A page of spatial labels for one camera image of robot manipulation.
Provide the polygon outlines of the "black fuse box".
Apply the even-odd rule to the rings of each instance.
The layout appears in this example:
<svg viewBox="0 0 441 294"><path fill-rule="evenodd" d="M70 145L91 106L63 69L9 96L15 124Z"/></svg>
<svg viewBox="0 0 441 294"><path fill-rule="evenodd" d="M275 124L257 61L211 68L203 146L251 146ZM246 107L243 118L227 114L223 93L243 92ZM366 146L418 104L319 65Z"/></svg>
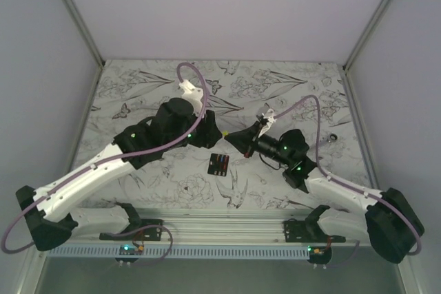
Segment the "black fuse box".
<svg viewBox="0 0 441 294"><path fill-rule="evenodd" d="M211 154L208 164L207 173L213 176L227 175L227 168L229 164L229 156L226 154Z"/></svg>

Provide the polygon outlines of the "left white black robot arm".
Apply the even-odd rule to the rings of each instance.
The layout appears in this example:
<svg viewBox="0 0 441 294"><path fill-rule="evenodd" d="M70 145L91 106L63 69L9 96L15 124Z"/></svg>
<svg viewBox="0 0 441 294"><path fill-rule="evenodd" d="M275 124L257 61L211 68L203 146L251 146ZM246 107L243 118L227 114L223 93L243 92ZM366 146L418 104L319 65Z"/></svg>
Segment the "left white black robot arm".
<svg viewBox="0 0 441 294"><path fill-rule="evenodd" d="M209 149L221 137L212 110L198 118L190 102L169 99L155 116L126 127L78 169L38 189L24 186L16 192L35 247L49 251L74 236L89 234L133 240L141 231L142 219L130 203L118 202L109 209L83 209L80 203L106 184L160 160L171 149L187 145Z"/></svg>

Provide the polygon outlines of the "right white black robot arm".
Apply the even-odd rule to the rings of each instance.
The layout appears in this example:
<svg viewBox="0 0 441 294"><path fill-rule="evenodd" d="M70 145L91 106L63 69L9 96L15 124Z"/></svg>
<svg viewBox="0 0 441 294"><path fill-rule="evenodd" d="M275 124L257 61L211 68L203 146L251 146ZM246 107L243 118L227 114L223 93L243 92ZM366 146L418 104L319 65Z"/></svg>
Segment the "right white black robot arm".
<svg viewBox="0 0 441 294"><path fill-rule="evenodd" d="M278 139L262 130L256 122L225 139L246 158L259 153L285 166L283 178L292 188L330 201L313 209L304 220L286 221L286 241L356 240L370 244L393 264L420 252L424 226L400 191L370 189L333 176L308 157L309 145L299 129Z"/></svg>

